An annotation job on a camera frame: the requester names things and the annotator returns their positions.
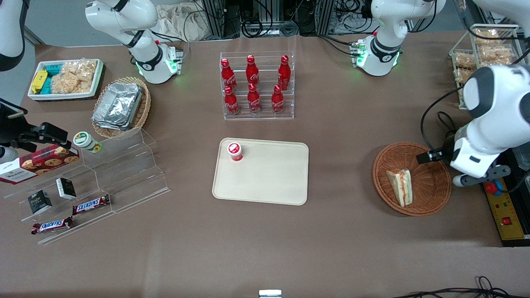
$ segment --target cookie box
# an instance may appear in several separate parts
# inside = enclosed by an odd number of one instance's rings
[[[98,64],[96,65],[94,77],[92,78],[92,85],[90,86],[90,90],[88,92],[67,93],[67,94],[34,94],[33,91],[31,90],[31,84],[30,84],[30,88],[28,88],[28,97],[38,102],[96,99],[97,97],[94,97],[94,96],[96,95],[96,93],[99,94],[98,87],[100,87],[100,82],[103,79],[102,73],[104,73],[103,71],[104,64],[103,64],[103,61],[99,59],[90,58],[90,60],[96,60]],[[62,65],[64,62],[73,62],[73,61],[80,61],[80,60],[79,59],[77,60],[56,60],[56,61],[39,62],[31,81],[33,81],[33,78],[37,75],[38,71],[46,69],[46,66],[48,65],[57,65],[57,64]]]
[[[76,149],[51,145],[0,165],[0,181],[18,184],[79,160]]]

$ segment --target brown woven basket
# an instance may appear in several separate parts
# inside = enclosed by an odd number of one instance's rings
[[[385,147],[374,161],[372,176],[379,195],[390,207],[410,216],[427,216],[440,211],[451,194],[451,177],[443,162],[418,164],[416,156],[429,149],[400,142]],[[401,207],[386,171],[408,169],[412,178],[412,204]]]
[[[126,83],[126,84],[135,83],[142,87],[143,93],[142,93],[142,97],[140,98],[141,102],[140,102],[140,105],[138,106],[138,109],[136,110],[136,115],[132,123],[131,129],[135,127],[142,127],[145,124],[145,121],[147,120],[147,115],[149,114],[149,109],[151,108],[151,95],[149,94],[149,90],[147,89],[147,86],[145,85],[145,83],[142,80],[135,78],[135,77],[119,78],[112,83]],[[103,94],[105,93],[107,88],[110,86],[110,84],[107,85],[107,87],[105,87],[105,89],[103,89],[103,91],[100,93],[100,96],[98,97],[98,101],[95,104],[94,111],[96,111],[96,109],[98,108],[98,105],[101,102],[101,98],[103,97]],[[122,130],[99,127],[94,122],[92,122],[92,126],[94,127],[94,130],[96,131],[96,133],[98,133],[98,135],[107,137],[107,138],[117,136],[123,133]]]

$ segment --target yellow control panel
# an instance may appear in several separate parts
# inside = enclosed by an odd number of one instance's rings
[[[504,180],[502,178],[498,180],[502,184],[503,189],[506,189]],[[510,195],[502,193],[499,196],[494,196],[486,192],[486,196],[488,197],[488,202],[490,203],[493,218],[497,224],[501,239],[524,239],[523,229],[515,213],[514,206],[511,203]]]

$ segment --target snickers bar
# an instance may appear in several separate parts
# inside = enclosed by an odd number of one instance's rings
[[[72,220],[72,217],[66,218],[64,220],[60,221],[54,221],[49,223],[43,223],[43,224],[34,224],[31,228],[31,234],[40,234],[43,232],[48,231],[57,231],[57,230],[63,230],[63,229],[70,229],[74,226],[74,221]]]
[[[104,206],[110,204],[109,195],[104,195],[101,198],[97,198],[92,201],[88,201],[84,204],[73,206],[72,207],[72,215],[79,214],[81,212],[89,211],[91,209],[94,209],[99,206]]]

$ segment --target brown tabletop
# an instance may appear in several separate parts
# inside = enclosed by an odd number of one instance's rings
[[[423,143],[423,111],[455,87],[446,57],[461,35],[410,34],[384,77],[352,68],[346,55],[317,38],[193,43],[182,75],[148,84],[153,104],[144,128],[161,148],[157,163],[171,191],[47,246],[38,246],[20,222],[17,202],[0,200],[2,296],[256,297],[260,289],[279,288],[284,297],[383,298],[474,287],[476,275],[529,295],[530,249],[499,247],[479,186],[453,188],[439,213],[414,218],[390,209],[372,183],[372,162],[385,145]],[[219,52],[264,50],[296,51],[295,119],[225,121]],[[105,85],[139,76],[123,46],[37,47],[37,61],[81,57],[104,61]],[[457,101],[453,95],[438,108],[461,125],[469,117]],[[23,105],[31,123],[92,131],[94,101],[26,98]],[[440,144],[445,131],[434,112],[426,131]],[[307,144],[307,203],[215,199],[225,137]]]

